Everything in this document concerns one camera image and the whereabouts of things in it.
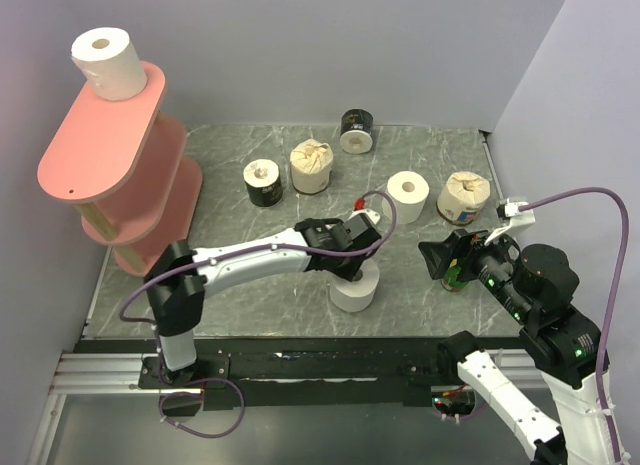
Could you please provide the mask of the white toilet roll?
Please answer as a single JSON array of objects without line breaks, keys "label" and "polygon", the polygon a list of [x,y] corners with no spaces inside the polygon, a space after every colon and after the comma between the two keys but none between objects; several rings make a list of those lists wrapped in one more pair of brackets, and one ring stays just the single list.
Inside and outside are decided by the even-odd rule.
[{"label": "white toilet roll", "polygon": [[352,282],[334,275],[330,278],[330,301],[345,312],[363,311],[373,301],[380,281],[376,262],[373,259],[365,260],[357,277],[358,280]]},{"label": "white toilet roll", "polygon": [[400,171],[388,179],[386,194],[395,206],[397,225],[412,223],[420,217],[429,191],[427,181],[413,171]]},{"label": "white toilet roll", "polygon": [[141,93],[147,75],[127,31],[99,27],[79,35],[71,59],[93,91],[108,101],[123,101]]}]

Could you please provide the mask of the white toilet roll front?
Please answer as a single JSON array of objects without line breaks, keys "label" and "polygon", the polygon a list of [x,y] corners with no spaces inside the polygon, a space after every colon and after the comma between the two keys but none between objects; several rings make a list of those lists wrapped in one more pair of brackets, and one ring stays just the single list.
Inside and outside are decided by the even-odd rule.
[{"label": "white toilet roll front", "polygon": [[358,280],[352,282],[334,275],[330,278],[330,301],[345,312],[363,311],[373,301],[380,281],[376,262],[373,259],[365,260],[357,277]]}]

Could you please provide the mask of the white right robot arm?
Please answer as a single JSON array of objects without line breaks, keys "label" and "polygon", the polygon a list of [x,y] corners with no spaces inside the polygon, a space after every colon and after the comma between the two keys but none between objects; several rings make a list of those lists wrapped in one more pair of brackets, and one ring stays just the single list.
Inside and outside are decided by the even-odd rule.
[{"label": "white right robot arm", "polygon": [[418,249],[434,280],[457,271],[478,281],[520,327],[522,348],[551,391],[553,420],[511,382],[468,331],[438,345],[437,371],[446,382],[472,387],[509,427],[533,464],[626,464],[608,393],[603,331],[573,304],[579,285],[567,255],[533,244],[518,248],[503,235],[453,231]]}]

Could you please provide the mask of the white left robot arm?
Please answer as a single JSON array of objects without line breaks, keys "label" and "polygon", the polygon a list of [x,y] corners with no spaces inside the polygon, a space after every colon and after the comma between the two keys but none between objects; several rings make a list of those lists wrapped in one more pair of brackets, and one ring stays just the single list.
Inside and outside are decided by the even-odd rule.
[{"label": "white left robot arm", "polygon": [[382,235],[365,214],[305,219],[272,236],[219,248],[171,243],[145,276],[162,355],[162,374],[174,386],[198,374],[194,329],[207,297],[273,275],[326,271],[353,280]]}]

